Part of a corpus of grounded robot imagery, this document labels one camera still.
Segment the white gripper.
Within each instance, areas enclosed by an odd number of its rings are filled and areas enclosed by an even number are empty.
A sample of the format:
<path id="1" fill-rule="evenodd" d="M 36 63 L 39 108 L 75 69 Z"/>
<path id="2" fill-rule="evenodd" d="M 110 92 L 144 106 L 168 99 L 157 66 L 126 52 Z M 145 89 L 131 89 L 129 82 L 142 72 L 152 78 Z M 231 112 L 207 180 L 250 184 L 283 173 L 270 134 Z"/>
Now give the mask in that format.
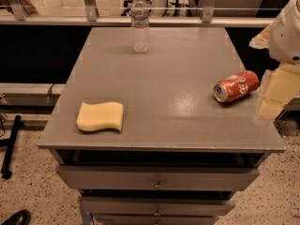
<path id="1" fill-rule="evenodd" d="M 256 115 L 275 120 L 300 91 L 300 9 L 299 0 L 290 0 L 274 19 L 249 42 L 254 49 L 268 49 L 281 64 L 266 70 L 259 88 Z"/>

